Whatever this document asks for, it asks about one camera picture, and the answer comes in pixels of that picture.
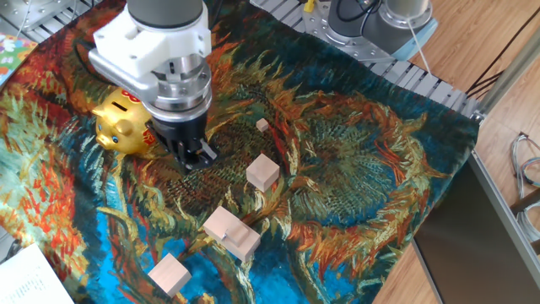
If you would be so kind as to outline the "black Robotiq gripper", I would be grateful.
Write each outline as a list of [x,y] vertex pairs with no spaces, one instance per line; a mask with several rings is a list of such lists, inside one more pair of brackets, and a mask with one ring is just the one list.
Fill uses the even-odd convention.
[[219,156],[219,151],[206,141],[208,114],[185,122],[167,122],[152,117],[148,129],[159,143],[181,163],[182,172],[208,168]]

